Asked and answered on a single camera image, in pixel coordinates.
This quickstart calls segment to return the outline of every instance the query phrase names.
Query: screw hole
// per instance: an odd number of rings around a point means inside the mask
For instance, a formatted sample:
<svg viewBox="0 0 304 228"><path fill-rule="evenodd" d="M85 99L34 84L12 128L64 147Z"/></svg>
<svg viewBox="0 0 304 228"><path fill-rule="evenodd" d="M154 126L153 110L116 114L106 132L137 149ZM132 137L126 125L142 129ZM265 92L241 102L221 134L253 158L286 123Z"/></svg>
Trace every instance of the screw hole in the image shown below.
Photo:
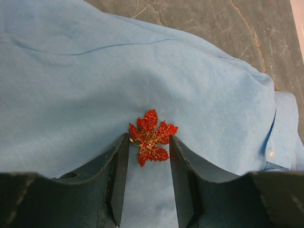
<svg viewBox="0 0 304 228"><path fill-rule="evenodd" d="M68 172L66 174L63 174L60 179L67 179L67 178L73 178L73 177L78 177L79 174L75 172Z"/></svg>

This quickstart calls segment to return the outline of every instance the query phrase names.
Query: blue cloth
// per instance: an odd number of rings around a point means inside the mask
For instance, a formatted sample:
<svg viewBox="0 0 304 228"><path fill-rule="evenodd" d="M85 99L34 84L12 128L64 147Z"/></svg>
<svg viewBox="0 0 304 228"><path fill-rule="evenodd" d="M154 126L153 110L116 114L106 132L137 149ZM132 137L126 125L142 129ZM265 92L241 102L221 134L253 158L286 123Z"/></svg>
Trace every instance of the blue cloth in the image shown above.
<svg viewBox="0 0 304 228"><path fill-rule="evenodd" d="M149 109L227 171L304 170L294 96L207 41L81 0L0 9L1 172L59 177ZM137 153L131 146L121 227L177 227L170 161L141 168Z"/></svg>

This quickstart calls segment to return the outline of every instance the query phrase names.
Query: marble table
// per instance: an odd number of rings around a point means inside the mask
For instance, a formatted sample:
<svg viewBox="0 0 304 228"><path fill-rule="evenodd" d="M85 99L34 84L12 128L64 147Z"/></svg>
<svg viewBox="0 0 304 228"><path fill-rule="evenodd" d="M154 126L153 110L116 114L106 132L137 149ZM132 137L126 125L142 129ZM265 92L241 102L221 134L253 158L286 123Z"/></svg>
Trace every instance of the marble table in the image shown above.
<svg viewBox="0 0 304 228"><path fill-rule="evenodd" d="M288 0L87 0L103 12L184 30L270 75L295 95L304 140L304 64Z"/></svg>

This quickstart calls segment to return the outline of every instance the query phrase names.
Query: maple leaf decoration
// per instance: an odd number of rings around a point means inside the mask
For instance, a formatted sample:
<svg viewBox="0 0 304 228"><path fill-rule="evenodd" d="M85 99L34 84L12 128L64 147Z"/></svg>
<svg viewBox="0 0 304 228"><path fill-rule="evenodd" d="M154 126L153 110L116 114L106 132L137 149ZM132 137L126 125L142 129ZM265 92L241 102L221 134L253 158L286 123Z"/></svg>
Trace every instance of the maple leaf decoration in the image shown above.
<svg viewBox="0 0 304 228"><path fill-rule="evenodd" d="M157 131L155 131L158 122L158 116L155 109L149 110L144 115L144 118L138 117L137 126L140 130L130 123L130 141L135 146L140 146L138 153L138 161L140 166L144 166L146 161L165 161L169 158L168 152L164 148L160 148L157 144L166 145L169 143L169 136L176 134L178 127L173 124L166 124L162 121Z"/></svg>

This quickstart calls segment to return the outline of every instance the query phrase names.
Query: shirt button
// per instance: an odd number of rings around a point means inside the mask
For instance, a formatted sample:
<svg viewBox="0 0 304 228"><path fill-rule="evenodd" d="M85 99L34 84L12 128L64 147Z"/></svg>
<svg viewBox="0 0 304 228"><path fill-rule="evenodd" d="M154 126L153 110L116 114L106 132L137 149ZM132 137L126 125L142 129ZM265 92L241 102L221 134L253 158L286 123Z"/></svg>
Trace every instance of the shirt button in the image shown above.
<svg viewBox="0 0 304 228"><path fill-rule="evenodd" d="M268 156L272 159L275 157L275 151L273 149L268 150Z"/></svg>

